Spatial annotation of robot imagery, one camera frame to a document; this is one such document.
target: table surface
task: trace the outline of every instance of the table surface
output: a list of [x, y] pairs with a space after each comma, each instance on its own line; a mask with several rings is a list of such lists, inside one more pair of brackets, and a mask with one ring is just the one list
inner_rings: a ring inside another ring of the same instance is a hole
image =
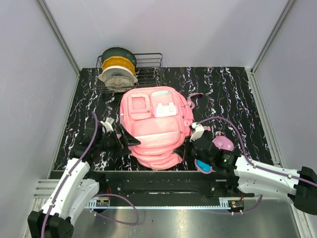
[[[185, 98], [194, 92], [204, 93], [203, 97], [194, 98], [194, 103], [197, 105], [193, 111], [195, 121], [211, 116], [229, 119], [242, 133], [247, 154], [254, 160], [272, 164], [260, 117], [243, 67], [163, 68], [163, 80], [167, 86], [175, 88]], [[86, 124], [93, 122], [92, 111], [96, 112], [99, 120], [113, 117], [114, 127], [118, 126], [122, 94], [102, 95], [96, 90], [97, 81], [94, 68], [82, 69], [62, 143], [54, 163], [54, 170], [65, 169], [74, 143], [84, 132]], [[221, 131], [222, 135], [233, 141], [235, 152], [241, 153], [238, 137], [227, 123], [212, 121], [205, 125], [211, 127], [211, 140]], [[113, 159], [106, 153], [100, 154], [92, 169], [97, 171], [150, 170], [141, 166], [132, 156]], [[169, 170], [196, 170], [194, 158], [188, 158]]]
[[[248, 207], [255, 205], [248, 201]], [[104, 215], [134, 222], [133, 210]], [[208, 210], [140, 210], [141, 223], [126, 226], [84, 211], [75, 224], [76, 238], [299, 238], [289, 204], [264, 200], [252, 213], [219, 215]]]

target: pink object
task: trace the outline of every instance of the pink object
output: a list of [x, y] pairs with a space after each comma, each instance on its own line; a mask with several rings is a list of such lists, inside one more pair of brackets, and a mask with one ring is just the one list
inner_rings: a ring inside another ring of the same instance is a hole
[[165, 170], [182, 161], [173, 153], [191, 134], [192, 109], [171, 87], [138, 88], [126, 92], [120, 105], [120, 122], [141, 145], [131, 146], [139, 163]]
[[188, 102], [188, 104], [190, 105], [190, 108], [191, 108], [191, 109], [194, 109], [195, 106], [196, 106], [196, 105], [192, 102], [191, 97], [198, 96], [198, 95], [204, 95], [204, 94], [203, 94], [203, 93], [192, 93], [192, 94], [190, 94], [190, 95], [188, 96], [187, 102]]
[[211, 131], [210, 126], [204, 125], [204, 129], [207, 130], [207, 131]]
[[[212, 142], [215, 144], [215, 146], [218, 149], [222, 149], [222, 150], [229, 150], [229, 151], [233, 151], [234, 146], [231, 140], [229, 140], [227, 137], [221, 135], [221, 132], [218, 133], [218, 137], [216, 137]], [[212, 167], [211, 166], [206, 166], [204, 165], [204, 167], [208, 167], [208, 169], [206, 171], [202, 170], [198, 164], [199, 161], [197, 161], [195, 159], [195, 166], [197, 168], [198, 171], [202, 172], [205, 175], [208, 175], [210, 173], [213, 172]]]

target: wire basket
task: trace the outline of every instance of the wire basket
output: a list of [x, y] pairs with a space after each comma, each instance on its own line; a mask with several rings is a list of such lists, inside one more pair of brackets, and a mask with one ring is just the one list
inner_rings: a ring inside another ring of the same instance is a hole
[[[133, 86], [123, 87], [106, 87], [105, 83], [101, 80], [97, 80], [96, 88], [101, 93], [114, 93], [114, 92], [126, 92], [132, 88], [144, 88], [162, 86], [163, 73], [162, 73], [162, 60], [163, 55], [161, 53], [145, 53], [134, 54], [137, 59], [137, 65], [135, 68], [135, 76], [138, 82]], [[102, 73], [102, 56], [97, 58], [96, 70], [94, 79]]]

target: white backdrop wall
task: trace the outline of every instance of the white backdrop wall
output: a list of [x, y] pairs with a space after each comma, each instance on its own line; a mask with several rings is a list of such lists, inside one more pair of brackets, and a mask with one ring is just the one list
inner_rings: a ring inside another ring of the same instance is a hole
[[251, 67], [287, 0], [46, 0], [80, 67], [105, 49], [160, 52], [164, 66]]
[[0, 7], [0, 237], [18, 238], [53, 159], [76, 74], [34, 0]]
[[[317, 1], [297, 1], [256, 77], [285, 165], [317, 172]], [[311, 216], [317, 234], [317, 216]]]

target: blue object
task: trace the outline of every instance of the blue object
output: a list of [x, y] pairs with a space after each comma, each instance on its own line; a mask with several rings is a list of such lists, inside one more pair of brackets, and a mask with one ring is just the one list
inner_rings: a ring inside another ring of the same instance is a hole
[[196, 160], [196, 164], [205, 173], [209, 173], [212, 170], [212, 167], [210, 165], [207, 165], [200, 160]]

